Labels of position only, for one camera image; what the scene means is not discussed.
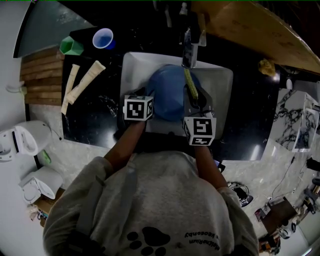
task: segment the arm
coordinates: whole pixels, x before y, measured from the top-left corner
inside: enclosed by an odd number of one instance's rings
[[[216,166],[209,148],[206,146],[195,146],[195,161],[199,177],[209,182],[217,190],[228,187],[228,184]]]
[[[225,178],[220,173],[206,146],[195,146],[194,151],[199,177],[206,180],[217,189],[228,208],[235,245],[231,255],[258,255],[258,239],[255,230],[250,219],[241,209],[236,192],[228,188]]]
[[[146,123],[132,123],[121,136],[114,147],[104,156],[116,172],[126,166],[129,161],[141,134],[144,132]]]
[[[98,156],[83,168],[54,204],[43,230],[43,245],[48,255],[65,255],[66,241],[76,229],[82,205],[96,176],[104,181],[124,167],[144,128],[144,122],[132,124],[104,158]]]

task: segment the toilet lid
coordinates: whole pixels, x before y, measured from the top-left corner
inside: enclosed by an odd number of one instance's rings
[[[28,183],[26,183],[23,188],[24,200],[29,204],[33,204],[41,196],[41,192],[37,186],[34,178],[32,178]]]

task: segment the white box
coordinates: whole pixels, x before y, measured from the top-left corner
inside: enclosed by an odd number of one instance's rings
[[[289,151],[310,152],[319,124],[313,104],[318,102],[304,91],[280,88],[269,138]]]
[[[151,96],[124,96],[124,120],[146,121],[154,112],[154,97]]]
[[[216,134],[216,118],[185,117],[183,129],[191,146],[210,146]]]

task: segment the marble countertop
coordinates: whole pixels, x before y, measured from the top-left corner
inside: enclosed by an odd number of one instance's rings
[[[173,28],[108,25],[114,33],[113,50],[96,49],[92,37],[99,28],[73,31],[70,36],[84,45],[81,56],[67,55],[63,65],[62,95],[72,64],[80,65],[75,85],[95,60],[106,70],[99,75],[78,100],[62,115],[63,134],[67,140],[112,148],[117,141],[117,112],[124,54],[146,52],[182,56],[179,33]],[[216,160],[260,160],[272,128],[280,79],[261,74],[258,62],[263,57],[235,43],[207,34],[207,46],[198,48],[197,60],[229,68],[233,84],[228,114],[221,140],[211,145]],[[184,137],[145,133],[138,152],[180,150],[193,155]]]

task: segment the white toilet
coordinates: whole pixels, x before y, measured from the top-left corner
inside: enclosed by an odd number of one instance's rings
[[[42,121],[27,121],[0,132],[0,163],[12,161],[17,154],[37,155],[52,138],[51,129]]]
[[[58,189],[63,184],[59,173],[49,167],[42,167],[37,171],[29,173],[19,186],[23,192],[23,199],[28,204],[33,204],[41,194],[50,199],[56,198]]]

